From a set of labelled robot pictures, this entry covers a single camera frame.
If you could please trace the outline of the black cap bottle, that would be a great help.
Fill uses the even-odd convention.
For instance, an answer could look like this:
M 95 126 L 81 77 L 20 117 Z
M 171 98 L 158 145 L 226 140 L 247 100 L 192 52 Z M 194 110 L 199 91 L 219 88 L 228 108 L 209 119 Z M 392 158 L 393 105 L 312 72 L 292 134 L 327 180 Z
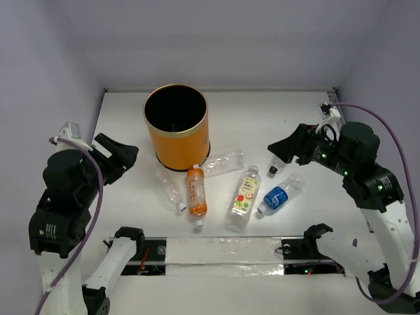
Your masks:
M 286 163 L 284 163 L 277 156 L 273 156 L 272 162 L 270 164 L 270 168 L 269 168 L 268 172 L 271 175 L 276 175 L 278 173 L 281 173 L 286 167 L 287 167 L 287 164 Z

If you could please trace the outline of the apple juice label bottle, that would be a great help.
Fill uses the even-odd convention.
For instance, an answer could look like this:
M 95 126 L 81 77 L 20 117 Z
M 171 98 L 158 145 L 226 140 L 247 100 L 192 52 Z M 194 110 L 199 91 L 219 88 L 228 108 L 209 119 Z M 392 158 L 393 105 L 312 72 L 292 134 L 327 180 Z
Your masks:
M 230 206 L 226 212 L 225 225 L 227 229 L 239 232 L 247 226 L 260 184 L 259 168 L 255 165 L 250 165 L 248 170 L 240 175 Z

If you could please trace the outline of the clear bottle white blue cap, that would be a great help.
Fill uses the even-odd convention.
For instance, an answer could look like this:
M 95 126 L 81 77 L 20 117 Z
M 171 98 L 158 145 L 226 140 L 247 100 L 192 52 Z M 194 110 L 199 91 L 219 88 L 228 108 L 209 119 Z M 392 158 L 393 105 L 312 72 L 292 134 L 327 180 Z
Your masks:
M 159 185 L 165 192 L 169 201 L 180 211 L 183 212 L 187 208 L 184 201 L 183 193 L 181 192 L 178 184 L 173 180 L 168 170 L 160 163 L 153 166 L 154 175 L 159 182 Z

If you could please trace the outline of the orange label bottle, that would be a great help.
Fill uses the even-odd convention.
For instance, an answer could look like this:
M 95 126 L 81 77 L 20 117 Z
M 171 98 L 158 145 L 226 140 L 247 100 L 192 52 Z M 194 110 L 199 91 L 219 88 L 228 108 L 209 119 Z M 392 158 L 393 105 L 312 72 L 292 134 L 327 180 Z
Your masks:
M 201 230 L 207 214 L 205 196 L 204 172 L 198 164 L 187 172 L 189 212 L 194 222 L 194 228 Z

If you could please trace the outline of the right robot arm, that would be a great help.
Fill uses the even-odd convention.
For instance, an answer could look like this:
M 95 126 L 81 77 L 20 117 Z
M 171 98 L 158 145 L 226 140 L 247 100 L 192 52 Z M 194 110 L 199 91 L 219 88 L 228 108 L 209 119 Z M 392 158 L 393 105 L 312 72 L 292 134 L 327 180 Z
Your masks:
M 384 261 L 367 257 L 330 226 L 320 223 L 303 233 L 298 245 L 309 257 L 339 263 L 365 285 L 373 302 L 389 314 L 419 313 L 419 244 L 406 216 L 404 194 L 395 175 L 376 162 L 380 140 L 363 123 L 345 123 L 334 139 L 315 125 L 301 123 L 287 138 L 268 145 L 284 163 L 316 162 L 343 178 L 343 188 L 361 211 L 381 247 Z

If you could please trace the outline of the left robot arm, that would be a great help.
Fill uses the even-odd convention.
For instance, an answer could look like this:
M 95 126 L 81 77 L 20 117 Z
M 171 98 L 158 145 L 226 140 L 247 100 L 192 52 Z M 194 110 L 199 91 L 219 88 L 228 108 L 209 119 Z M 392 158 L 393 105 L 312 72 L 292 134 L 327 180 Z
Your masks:
M 133 167 L 138 154 L 136 146 L 102 133 L 95 139 L 110 156 L 77 137 L 50 138 L 56 152 L 43 171 L 46 189 L 28 227 L 43 286 L 36 314 L 108 314 L 117 279 L 145 252 L 143 230 L 122 226 L 94 274 L 82 280 L 81 252 L 98 220 L 104 187 Z

